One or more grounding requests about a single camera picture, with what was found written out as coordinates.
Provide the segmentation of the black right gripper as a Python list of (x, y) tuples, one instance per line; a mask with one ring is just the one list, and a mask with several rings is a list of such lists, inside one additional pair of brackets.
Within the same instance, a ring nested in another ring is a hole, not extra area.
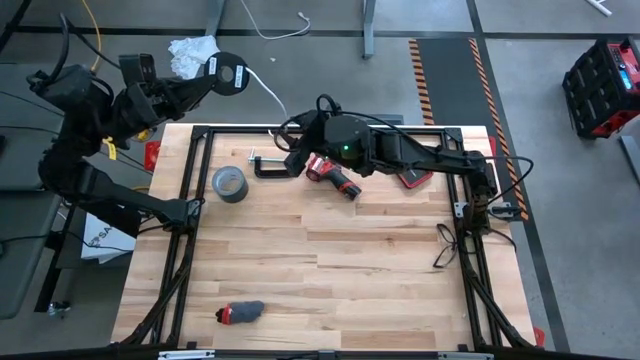
[(299, 156), (302, 160), (307, 160), (311, 152), (325, 142), (325, 122), (326, 116), (323, 112), (310, 110), (285, 120), (280, 125), (280, 133), (286, 134), (291, 129), (301, 130), (298, 144)]

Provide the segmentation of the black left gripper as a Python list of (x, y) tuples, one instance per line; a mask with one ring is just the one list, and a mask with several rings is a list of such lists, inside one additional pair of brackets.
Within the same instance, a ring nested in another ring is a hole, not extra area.
[(216, 77), (205, 75), (190, 80), (138, 82), (119, 93), (119, 129), (142, 131), (166, 120), (161, 108), (171, 104), (168, 91), (181, 108), (194, 108), (216, 85)]

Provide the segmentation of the black cord spool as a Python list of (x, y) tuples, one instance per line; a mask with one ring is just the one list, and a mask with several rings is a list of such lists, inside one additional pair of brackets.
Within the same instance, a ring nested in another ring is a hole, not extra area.
[(212, 79), (212, 90), (222, 96), (243, 92), (250, 79), (244, 59), (229, 52), (217, 52), (210, 56), (205, 63), (204, 76)]

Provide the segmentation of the white crumpled cloth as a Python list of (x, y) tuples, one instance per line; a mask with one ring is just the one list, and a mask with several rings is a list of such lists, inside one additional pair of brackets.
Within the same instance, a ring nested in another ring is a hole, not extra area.
[(212, 35), (172, 40), (168, 51), (173, 55), (171, 70), (180, 78), (190, 80), (196, 77), (202, 65), (219, 52), (216, 39)]

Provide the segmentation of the black C-clamp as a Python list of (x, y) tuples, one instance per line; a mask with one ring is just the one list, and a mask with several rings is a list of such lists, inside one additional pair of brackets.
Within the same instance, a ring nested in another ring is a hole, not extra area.
[(261, 179), (291, 178), (286, 169), (265, 169), (264, 164), (283, 164), (284, 158), (265, 158), (256, 154), (255, 148), (251, 149), (248, 162), (254, 166), (254, 175)]

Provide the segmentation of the grey table leg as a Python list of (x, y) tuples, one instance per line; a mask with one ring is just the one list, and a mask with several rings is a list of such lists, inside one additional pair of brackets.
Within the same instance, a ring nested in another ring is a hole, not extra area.
[(363, 0), (363, 55), (365, 60), (374, 55), (374, 15), (376, 0)]
[(206, 35), (216, 35), (224, 14), (226, 2), (227, 0), (207, 0), (205, 28)]

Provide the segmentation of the red black flat case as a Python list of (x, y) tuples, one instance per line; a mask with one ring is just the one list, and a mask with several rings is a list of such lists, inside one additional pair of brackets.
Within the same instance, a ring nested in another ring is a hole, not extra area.
[(397, 175), (401, 183), (408, 189), (413, 189), (425, 183), (433, 176), (431, 171), (409, 169)]

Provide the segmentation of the black yellow striped mat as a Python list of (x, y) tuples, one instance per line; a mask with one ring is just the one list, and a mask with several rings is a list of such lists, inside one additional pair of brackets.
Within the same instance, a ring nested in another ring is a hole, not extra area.
[(413, 62), (423, 121), (426, 125), (483, 126), (496, 165), (499, 183), (511, 191), (504, 200), (521, 209), (520, 219), (531, 219), (523, 184), (516, 184), (525, 162), (515, 155), (497, 86), (481, 43), (474, 37), (411, 39)]

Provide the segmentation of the white printed bag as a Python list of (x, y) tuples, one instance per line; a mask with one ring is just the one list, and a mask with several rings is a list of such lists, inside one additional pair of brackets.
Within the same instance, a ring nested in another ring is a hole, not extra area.
[(99, 264), (132, 252), (136, 243), (134, 237), (89, 213), (85, 217), (82, 239), (81, 258), (97, 260)]

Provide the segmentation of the grey folding table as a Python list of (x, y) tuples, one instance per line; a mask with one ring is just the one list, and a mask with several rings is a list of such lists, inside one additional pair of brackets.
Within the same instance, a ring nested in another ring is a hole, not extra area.
[(0, 320), (15, 317), (60, 206), (50, 192), (0, 192)]
[(51, 190), (68, 192), (79, 177), (83, 158), (99, 149), (85, 119), (91, 90), (91, 73), (82, 65), (60, 72), (38, 71), (25, 85), (48, 109), (61, 112), (57, 128), (20, 124), (0, 117), (0, 192)]

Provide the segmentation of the grey glove with red cuff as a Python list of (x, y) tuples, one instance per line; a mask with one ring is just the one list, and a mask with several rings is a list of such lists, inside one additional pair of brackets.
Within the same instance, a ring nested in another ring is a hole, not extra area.
[(218, 309), (215, 313), (216, 321), (223, 325), (252, 323), (264, 312), (262, 301), (231, 302)]

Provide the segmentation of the black safety glasses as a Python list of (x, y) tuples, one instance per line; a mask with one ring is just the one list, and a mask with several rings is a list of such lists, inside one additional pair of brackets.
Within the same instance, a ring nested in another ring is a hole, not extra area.
[(445, 242), (445, 246), (434, 260), (432, 266), (436, 269), (444, 269), (455, 259), (457, 254), (457, 241), (455, 235), (447, 225), (438, 223), (436, 230)]

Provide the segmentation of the silver connector box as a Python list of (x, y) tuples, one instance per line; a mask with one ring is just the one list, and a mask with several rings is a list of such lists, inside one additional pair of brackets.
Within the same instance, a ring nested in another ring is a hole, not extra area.
[(488, 213), (490, 216), (506, 222), (520, 221), (522, 209), (510, 202), (502, 202), (490, 207)]

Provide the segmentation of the red black tool box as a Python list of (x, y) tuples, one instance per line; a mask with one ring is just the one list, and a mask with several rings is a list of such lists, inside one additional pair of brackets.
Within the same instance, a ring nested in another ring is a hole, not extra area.
[(578, 137), (608, 138), (640, 116), (640, 48), (635, 39), (599, 39), (565, 73), (565, 93)]

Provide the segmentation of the red black cordless drill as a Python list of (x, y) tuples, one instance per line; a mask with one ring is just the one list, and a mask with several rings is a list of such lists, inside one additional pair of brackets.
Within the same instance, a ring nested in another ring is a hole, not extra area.
[(306, 168), (306, 177), (314, 182), (328, 180), (346, 198), (354, 201), (360, 194), (361, 189), (341, 170), (341, 167), (332, 160), (313, 155)]

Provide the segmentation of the black aluminium table frame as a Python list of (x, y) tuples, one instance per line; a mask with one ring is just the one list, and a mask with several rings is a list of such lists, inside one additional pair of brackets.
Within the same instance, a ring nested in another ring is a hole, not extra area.
[[(239, 350), (453, 350), (470, 344), (470, 316), (459, 261), (436, 269), (451, 224), (457, 178), (436, 174), (415, 189), (398, 178), (358, 178), (346, 199), (305, 177), (260, 179), (251, 149), (281, 152), (263, 131), (224, 126), (210, 167), (239, 167), (246, 198), (222, 201), (212, 188), (195, 242), (179, 340)], [(252, 323), (223, 325), (218, 309), (262, 301)]]

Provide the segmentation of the grey duct tape roll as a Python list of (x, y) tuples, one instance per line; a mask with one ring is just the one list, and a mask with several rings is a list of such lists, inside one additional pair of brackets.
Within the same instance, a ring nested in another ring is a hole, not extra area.
[(212, 177), (212, 187), (219, 198), (226, 203), (238, 203), (249, 192), (249, 184), (243, 171), (235, 166), (224, 166)]

